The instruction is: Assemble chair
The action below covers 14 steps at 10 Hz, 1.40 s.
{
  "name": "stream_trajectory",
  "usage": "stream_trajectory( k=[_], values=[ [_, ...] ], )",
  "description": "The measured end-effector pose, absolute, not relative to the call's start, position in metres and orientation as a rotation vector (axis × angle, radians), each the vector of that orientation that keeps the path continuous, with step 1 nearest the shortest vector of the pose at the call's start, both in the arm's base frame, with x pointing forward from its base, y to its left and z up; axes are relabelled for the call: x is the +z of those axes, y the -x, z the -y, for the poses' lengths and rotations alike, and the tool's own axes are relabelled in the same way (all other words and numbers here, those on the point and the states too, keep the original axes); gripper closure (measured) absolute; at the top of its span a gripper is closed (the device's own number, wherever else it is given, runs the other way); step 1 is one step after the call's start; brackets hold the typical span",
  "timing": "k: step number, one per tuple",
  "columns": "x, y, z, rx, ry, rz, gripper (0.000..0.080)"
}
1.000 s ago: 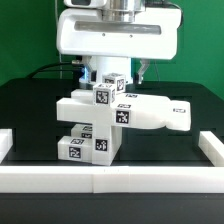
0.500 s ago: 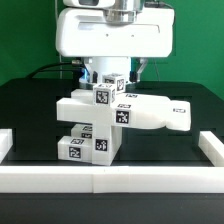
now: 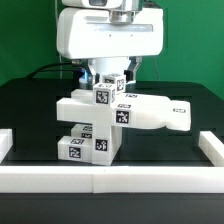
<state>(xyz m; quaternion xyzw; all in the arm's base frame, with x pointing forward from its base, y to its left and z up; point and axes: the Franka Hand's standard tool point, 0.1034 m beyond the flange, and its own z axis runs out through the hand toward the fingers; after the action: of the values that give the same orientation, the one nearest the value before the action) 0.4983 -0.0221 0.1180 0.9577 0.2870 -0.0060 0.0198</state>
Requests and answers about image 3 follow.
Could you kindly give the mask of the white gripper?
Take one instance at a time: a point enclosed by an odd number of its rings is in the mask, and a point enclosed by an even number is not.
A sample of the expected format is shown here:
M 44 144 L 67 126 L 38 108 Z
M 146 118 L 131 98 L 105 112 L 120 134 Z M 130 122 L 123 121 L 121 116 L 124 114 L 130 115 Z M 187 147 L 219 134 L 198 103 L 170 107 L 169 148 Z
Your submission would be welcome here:
M 163 10 L 144 8 L 129 24 L 113 24 L 106 10 L 65 8 L 58 21 L 57 50 L 68 59 L 88 59 L 92 84 L 99 82 L 96 60 L 130 57 L 126 81 L 135 81 L 141 56 L 158 55 L 163 48 Z

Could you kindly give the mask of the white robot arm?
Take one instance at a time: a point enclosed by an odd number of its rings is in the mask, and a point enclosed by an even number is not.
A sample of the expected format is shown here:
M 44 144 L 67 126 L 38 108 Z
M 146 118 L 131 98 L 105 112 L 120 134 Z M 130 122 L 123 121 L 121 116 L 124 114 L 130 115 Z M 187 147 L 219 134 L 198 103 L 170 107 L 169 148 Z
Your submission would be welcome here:
M 85 60 L 93 80 L 109 74 L 136 78 L 144 56 L 163 48 L 163 9 L 151 0 L 61 0 L 57 50 Z

